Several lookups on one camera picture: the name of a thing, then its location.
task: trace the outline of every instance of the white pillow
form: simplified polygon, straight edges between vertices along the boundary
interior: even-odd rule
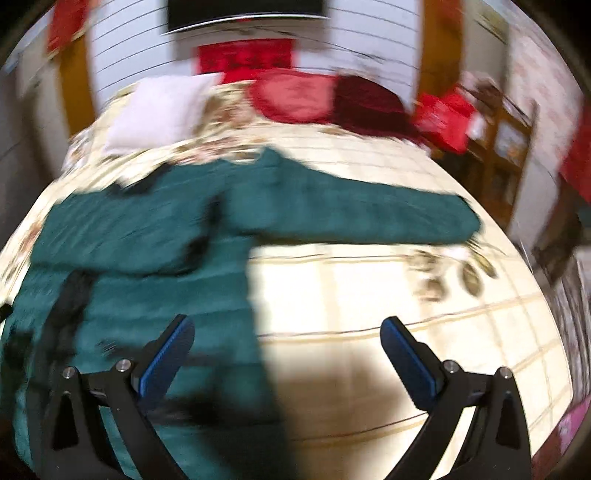
[[[140,80],[129,103],[107,133],[105,154],[158,148],[193,136],[209,89],[223,73],[148,77]]]

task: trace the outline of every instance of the bed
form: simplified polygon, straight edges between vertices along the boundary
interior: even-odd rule
[[[51,206],[72,192],[133,183],[158,165],[224,156],[256,161],[271,145],[340,177],[458,193],[480,216],[476,242],[497,278],[478,271],[469,293],[461,275],[467,246],[261,245],[251,255],[251,302],[265,363],[288,419],[306,478],[381,479],[426,419],[406,394],[379,342],[379,325],[397,315],[440,358],[470,371],[507,365],[524,403],[532,453],[571,402],[569,366],[544,297],[517,250],[480,205],[408,141],[363,137],[331,125],[279,124],[258,116],[247,83],[215,87],[195,139],[105,157],[109,125],[134,85],[120,91],[70,149],[66,172],[36,201],[0,253],[0,304],[12,301]],[[439,290],[417,268],[424,252],[438,262]],[[435,473],[451,468],[470,423],[466,410]]]

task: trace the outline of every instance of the metal screw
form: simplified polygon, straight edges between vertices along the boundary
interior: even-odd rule
[[[458,365],[457,362],[454,362],[453,360],[445,360],[443,362],[443,368],[445,368],[445,370],[451,374],[454,374],[460,369],[460,365]]]
[[[74,367],[66,367],[61,373],[61,376],[68,380],[76,375],[76,369]]]
[[[503,378],[511,378],[513,376],[513,372],[509,370],[507,367],[501,367],[499,369],[499,373]]]
[[[131,362],[126,358],[123,360],[119,360],[115,365],[115,368],[120,372],[127,372],[127,370],[129,370],[129,367],[131,367]]]

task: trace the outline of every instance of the green sleeve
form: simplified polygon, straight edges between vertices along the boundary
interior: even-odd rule
[[[235,174],[227,213],[244,233],[304,242],[456,244],[480,229],[460,196],[341,179],[271,149]]]

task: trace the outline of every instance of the red decoration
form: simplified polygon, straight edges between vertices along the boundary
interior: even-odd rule
[[[591,103],[586,102],[569,154],[560,174],[587,202],[591,202]]]
[[[422,93],[413,123],[436,147],[463,154],[468,146],[468,125],[476,108],[462,95],[450,92],[438,98]]]
[[[54,55],[84,33],[91,0],[57,0],[51,25],[47,52]]]
[[[239,40],[196,48],[196,74],[224,72],[223,83],[253,80],[272,68],[292,66],[291,38]]]

